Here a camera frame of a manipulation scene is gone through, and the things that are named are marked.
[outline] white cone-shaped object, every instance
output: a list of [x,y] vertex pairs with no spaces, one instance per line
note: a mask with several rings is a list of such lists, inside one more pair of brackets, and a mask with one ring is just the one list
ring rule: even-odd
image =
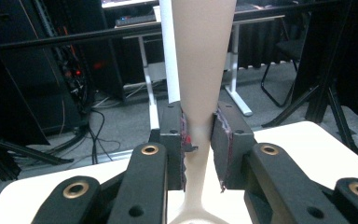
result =
[[181,106],[192,143],[199,147],[186,153],[185,201],[172,223],[221,221],[203,210],[201,195],[235,4],[236,0],[171,1]]

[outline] gray carpet floor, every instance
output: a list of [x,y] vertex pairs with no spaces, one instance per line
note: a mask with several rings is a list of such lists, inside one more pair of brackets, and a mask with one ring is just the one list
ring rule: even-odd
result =
[[[260,69],[240,69],[238,73],[237,92],[253,110],[251,117],[243,117],[254,131],[261,130],[261,125],[278,116],[283,108],[275,106],[264,92],[260,89],[260,80],[263,76],[265,67]],[[290,86],[295,78],[294,67],[290,63],[281,63],[272,65],[266,80],[266,88],[278,99],[284,99],[289,91]],[[222,80],[222,89],[220,91],[220,101],[235,105],[231,100],[223,86],[228,82],[228,73],[225,73]],[[164,82],[155,84],[155,94],[158,98],[158,115],[161,118],[162,108],[168,104],[167,92]],[[122,154],[128,155],[127,150],[133,149],[139,144],[148,141],[149,130],[149,110],[148,99],[145,88],[129,91],[128,99],[123,103],[115,99],[109,99],[103,104],[98,105],[96,110],[104,114],[104,124],[101,130],[101,145],[98,145],[99,161],[109,161],[103,152],[103,148],[109,155]],[[97,94],[97,99],[104,99],[103,94]],[[292,116],[290,116],[283,124],[294,123],[304,120],[307,110],[307,104],[302,105]],[[343,106],[347,122],[353,131],[353,139],[358,146],[358,116],[349,108]],[[101,127],[103,118],[98,113],[91,113],[89,125],[91,129],[97,133]],[[334,135],[338,140],[339,134],[337,126],[328,107],[324,116],[324,121],[320,124],[325,130]],[[73,133],[63,133],[61,135],[51,136],[48,140],[51,143],[49,147],[32,146],[39,150],[47,150],[63,143],[74,136]],[[19,179],[54,173],[58,171],[73,169],[91,164],[91,148],[92,140],[90,134],[87,135],[79,143],[68,148],[59,156],[67,159],[75,159],[74,162],[51,166],[41,162],[30,160],[19,161],[21,164],[21,174]],[[10,182],[0,181],[0,191]]]

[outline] black curtain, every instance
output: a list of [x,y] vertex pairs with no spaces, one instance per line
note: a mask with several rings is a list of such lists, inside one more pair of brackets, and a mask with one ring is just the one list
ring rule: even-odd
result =
[[[238,0],[261,7],[278,5],[282,0]],[[314,0],[298,0],[299,4],[310,3]],[[306,34],[306,29],[289,26],[291,39],[299,39]],[[252,66],[259,68],[262,63],[286,61],[276,49],[275,44],[283,40],[282,29],[278,20],[243,24],[240,27],[240,44],[238,48],[239,67]]]

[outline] black tripod leg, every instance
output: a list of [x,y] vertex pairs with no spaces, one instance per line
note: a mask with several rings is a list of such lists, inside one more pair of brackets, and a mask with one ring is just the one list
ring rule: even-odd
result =
[[286,120],[290,115],[293,114],[299,107],[301,107],[317,90],[319,85],[313,88],[310,88],[307,92],[303,93],[298,99],[292,102],[283,112],[278,115],[272,121],[261,125],[263,128],[275,127],[280,125],[284,120]]
[[353,138],[351,137],[351,131],[348,127],[347,120],[345,119],[344,111],[342,111],[341,104],[339,103],[334,84],[328,89],[327,95],[339,130],[339,135],[341,135],[342,143],[358,155],[358,147],[355,145]]
[[19,146],[19,145],[9,143],[9,142],[3,141],[3,140],[0,140],[0,147],[20,153],[21,155],[36,159],[38,161],[43,161],[45,163],[52,164],[52,165],[60,165],[60,164],[65,164],[65,163],[74,161],[74,159],[70,159],[70,160],[61,159],[61,158],[49,155],[47,153],[43,153],[41,151],[35,150],[33,148]]

